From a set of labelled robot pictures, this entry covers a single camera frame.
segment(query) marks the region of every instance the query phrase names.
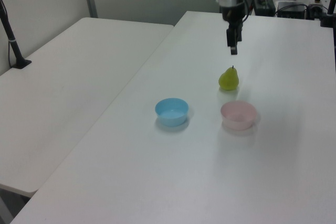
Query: bowl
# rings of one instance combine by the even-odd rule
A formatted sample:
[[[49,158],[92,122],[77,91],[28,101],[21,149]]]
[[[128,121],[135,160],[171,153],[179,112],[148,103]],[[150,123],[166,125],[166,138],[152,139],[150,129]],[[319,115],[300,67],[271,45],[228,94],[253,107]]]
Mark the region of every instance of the bowl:
[[[157,103],[155,112],[160,123],[169,127],[181,125],[187,119],[189,106],[179,98],[168,98]]]
[[[222,106],[221,114],[225,126],[242,131],[252,126],[257,117],[257,110],[248,102],[232,101]]]

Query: green pear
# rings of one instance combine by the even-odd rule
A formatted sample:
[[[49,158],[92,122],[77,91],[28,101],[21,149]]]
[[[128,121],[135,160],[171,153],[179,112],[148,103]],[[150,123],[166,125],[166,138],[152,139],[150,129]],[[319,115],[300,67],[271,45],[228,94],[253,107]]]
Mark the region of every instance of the green pear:
[[[235,90],[239,84],[237,70],[232,66],[228,68],[218,80],[219,86],[224,90]]]

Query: floor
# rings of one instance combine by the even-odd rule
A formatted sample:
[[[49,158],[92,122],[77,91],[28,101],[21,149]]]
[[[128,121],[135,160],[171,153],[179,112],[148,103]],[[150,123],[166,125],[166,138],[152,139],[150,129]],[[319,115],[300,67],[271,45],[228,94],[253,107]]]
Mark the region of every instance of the floor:
[[[0,224],[9,224],[29,198],[0,189]]]

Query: table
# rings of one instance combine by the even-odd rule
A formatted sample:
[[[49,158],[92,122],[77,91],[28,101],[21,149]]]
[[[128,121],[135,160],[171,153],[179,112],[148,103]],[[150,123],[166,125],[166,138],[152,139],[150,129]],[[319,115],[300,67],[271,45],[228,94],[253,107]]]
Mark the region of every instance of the table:
[[[0,188],[31,197],[172,26],[84,18],[0,77]]]
[[[12,224],[335,223],[332,30],[252,16],[232,56],[226,28],[187,12]],[[189,103],[185,124],[158,123],[167,97]],[[252,128],[222,127],[231,100],[256,107]]]

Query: blue bowl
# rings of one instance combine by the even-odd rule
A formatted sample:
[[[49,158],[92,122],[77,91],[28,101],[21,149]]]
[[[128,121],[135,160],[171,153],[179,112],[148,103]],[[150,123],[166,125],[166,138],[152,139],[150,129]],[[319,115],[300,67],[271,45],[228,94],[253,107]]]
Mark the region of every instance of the blue bowl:
[[[179,98],[168,98],[157,103],[155,112],[160,123],[169,127],[175,127],[187,119],[189,106]]]

